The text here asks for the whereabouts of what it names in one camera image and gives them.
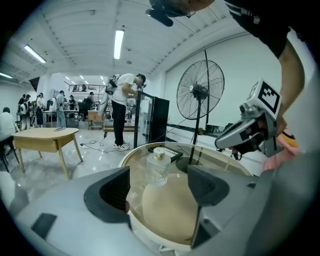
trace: wooden table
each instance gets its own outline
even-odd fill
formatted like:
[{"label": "wooden table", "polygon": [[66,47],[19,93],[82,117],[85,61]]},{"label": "wooden table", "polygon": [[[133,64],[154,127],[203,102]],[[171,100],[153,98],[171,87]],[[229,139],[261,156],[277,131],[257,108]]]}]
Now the wooden table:
[{"label": "wooden table", "polygon": [[92,128],[101,128],[103,127],[102,125],[99,126],[93,126],[92,122],[103,122],[104,121],[104,115],[98,115],[98,111],[97,110],[88,110],[88,130],[92,129]]},{"label": "wooden table", "polygon": [[20,161],[20,169],[24,172],[24,163],[22,160],[21,149],[36,150],[42,158],[41,151],[55,153],[59,151],[60,163],[62,165],[65,177],[70,180],[70,176],[66,167],[62,147],[71,141],[74,141],[75,149],[78,153],[80,161],[81,157],[75,133],[79,131],[77,128],[66,128],[55,131],[56,128],[33,128],[17,132],[13,135],[14,145],[18,153]]}]

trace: fan grille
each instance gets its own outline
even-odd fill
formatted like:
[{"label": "fan grille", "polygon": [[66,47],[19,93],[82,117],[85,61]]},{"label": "fan grille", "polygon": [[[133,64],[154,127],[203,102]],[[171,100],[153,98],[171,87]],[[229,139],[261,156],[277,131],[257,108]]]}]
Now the fan grille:
[{"label": "fan grille", "polygon": [[208,100],[210,112],[218,104],[225,88],[224,74],[215,62],[211,60],[197,61],[182,75],[176,91],[176,104],[180,114],[186,119],[197,119],[198,101],[194,97],[193,88],[199,86],[209,91],[209,96],[201,100],[200,118],[202,118],[208,113]]}]

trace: fluorescent light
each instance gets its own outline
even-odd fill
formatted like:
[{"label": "fluorescent light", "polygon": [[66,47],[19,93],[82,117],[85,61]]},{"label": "fluorescent light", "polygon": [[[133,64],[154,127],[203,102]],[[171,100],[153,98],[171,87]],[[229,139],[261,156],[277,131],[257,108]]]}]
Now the fluorescent light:
[{"label": "fluorescent light", "polygon": [[31,53],[41,63],[46,63],[46,61],[43,58],[41,58],[40,55],[36,53],[29,45],[26,45],[24,49],[26,49],[29,53]]},{"label": "fluorescent light", "polygon": [[7,74],[4,74],[4,73],[0,73],[0,76],[3,76],[3,77],[5,77],[5,78],[12,78],[12,76],[7,75]]},{"label": "fluorescent light", "polygon": [[122,46],[122,40],[124,39],[124,34],[125,34],[124,30],[115,31],[114,55],[113,55],[113,57],[116,60],[120,59],[121,46]]}]

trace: glass panel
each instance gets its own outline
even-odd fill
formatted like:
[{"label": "glass panel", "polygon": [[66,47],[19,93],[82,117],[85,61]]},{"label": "glass panel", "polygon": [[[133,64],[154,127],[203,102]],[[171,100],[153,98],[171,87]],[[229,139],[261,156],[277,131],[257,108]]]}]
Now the glass panel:
[{"label": "glass panel", "polygon": [[137,147],[148,143],[151,132],[153,98],[141,94],[140,108],[138,110]]}]

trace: fan stand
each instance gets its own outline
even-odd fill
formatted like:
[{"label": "fan stand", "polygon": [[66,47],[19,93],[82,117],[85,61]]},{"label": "fan stand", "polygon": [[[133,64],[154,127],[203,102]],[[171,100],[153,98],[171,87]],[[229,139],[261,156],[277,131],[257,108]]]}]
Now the fan stand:
[{"label": "fan stand", "polygon": [[195,131],[194,131],[194,139],[193,139],[193,146],[191,149],[190,157],[181,157],[177,161],[175,161],[175,166],[182,172],[188,173],[188,165],[199,165],[199,161],[194,160],[194,153],[195,153],[195,145],[197,143],[198,137],[198,129],[199,129],[199,122],[200,122],[200,114],[201,114],[201,100],[204,100],[208,95],[200,92],[198,89],[192,88],[192,93],[194,97],[198,101],[198,109],[196,115],[196,123],[195,123]]}]

